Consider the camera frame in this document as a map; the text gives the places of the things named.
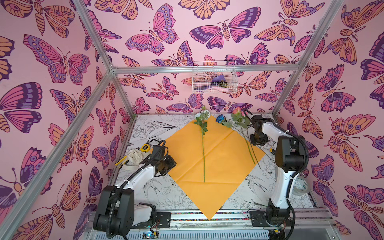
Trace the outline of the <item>blue fake flower stem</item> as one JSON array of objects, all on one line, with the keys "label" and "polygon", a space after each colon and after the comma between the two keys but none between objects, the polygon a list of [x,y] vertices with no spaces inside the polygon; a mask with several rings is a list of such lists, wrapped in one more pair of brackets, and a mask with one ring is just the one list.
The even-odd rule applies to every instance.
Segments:
[{"label": "blue fake flower stem", "polygon": [[218,117],[216,117],[216,122],[219,124],[223,124],[226,121],[227,120],[226,120],[226,117],[224,115],[219,115]]}]

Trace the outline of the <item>pink fake rose stem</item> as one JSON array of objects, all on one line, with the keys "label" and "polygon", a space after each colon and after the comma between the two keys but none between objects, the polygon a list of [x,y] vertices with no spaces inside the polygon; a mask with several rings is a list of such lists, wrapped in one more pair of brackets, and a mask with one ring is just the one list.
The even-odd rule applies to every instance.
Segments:
[{"label": "pink fake rose stem", "polygon": [[232,109],[231,113],[231,120],[227,120],[226,117],[224,117],[224,120],[222,121],[222,125],[230,128],[234,131],[237,131],[242,137],[244,138],[249,154],[251,156],[251,159],[255,165],[259,164],[259,160],[256,156],[256,152],[252,147],[250,137],[248,136],[248,130],[251,126],[250,120],[246,117],[245,113],[242,111],[240,107],[234,107]]}]

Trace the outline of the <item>white fake flower stem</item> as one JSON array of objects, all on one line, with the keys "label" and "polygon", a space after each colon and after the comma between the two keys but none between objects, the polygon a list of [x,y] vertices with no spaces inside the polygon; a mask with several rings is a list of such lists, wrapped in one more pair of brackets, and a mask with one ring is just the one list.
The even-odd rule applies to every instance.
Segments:
[{"label": "white fake flower stem", "polygon": [[211,117],[209,110],[203,106],[202,110],[195,114],[195,125],[200,127],[202,135],[202,154],[203,154],[203,182],[206,182],[206,156],[205,156],[205,134],[208,131],[207,120]]}]

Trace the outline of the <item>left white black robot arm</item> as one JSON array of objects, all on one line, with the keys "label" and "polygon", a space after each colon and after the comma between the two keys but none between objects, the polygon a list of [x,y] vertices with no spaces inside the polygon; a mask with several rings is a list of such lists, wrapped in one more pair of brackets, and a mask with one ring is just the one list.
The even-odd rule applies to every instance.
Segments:
[{"label": "left white black robot arm", "polygon": [[106,186],[102,190],[93,229],[105,233],[108,239],[122,236],[126,240],[136,225],[152,229],[159,224],[156,206],[146,203],[136,205],[135,193],[153,178],[167,175],[176,165],[165,140],[154,145],[152,153],[122,184]]}]

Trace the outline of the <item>orange wrapping paper sheet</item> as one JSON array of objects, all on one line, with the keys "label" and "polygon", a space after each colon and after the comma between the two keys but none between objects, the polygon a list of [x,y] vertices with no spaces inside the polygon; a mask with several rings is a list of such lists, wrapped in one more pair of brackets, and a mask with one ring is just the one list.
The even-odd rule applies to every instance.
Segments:
[{"label": "orange wrapping paper sheet", "polygon": [[[205,134],[204,183],[202,135],[194,122],[166,139],[169,154],[177,163],[169,175],[210,220],[258,165],[253,163],[244,138],[210,117]],[[252,147],[260,162],[265,153]]]}]

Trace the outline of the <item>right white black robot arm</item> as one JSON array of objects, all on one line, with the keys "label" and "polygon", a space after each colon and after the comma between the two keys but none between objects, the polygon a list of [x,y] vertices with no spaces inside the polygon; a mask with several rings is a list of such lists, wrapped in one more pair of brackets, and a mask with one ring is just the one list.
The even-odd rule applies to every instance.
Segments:
[{"label": "right white black robot arm", "polygon": [[290,203],[291,193],[297,176],[308,165],[309,150],[305,138],[281,128],[272,119],[253,115],[250,121],[255,130],[250,135],[254,146],[264,146],[269,140],[277,143],[274,153],[278,168],[277,183],[265,213],[267,223],[277,225],[288,220],[294,212]]}]

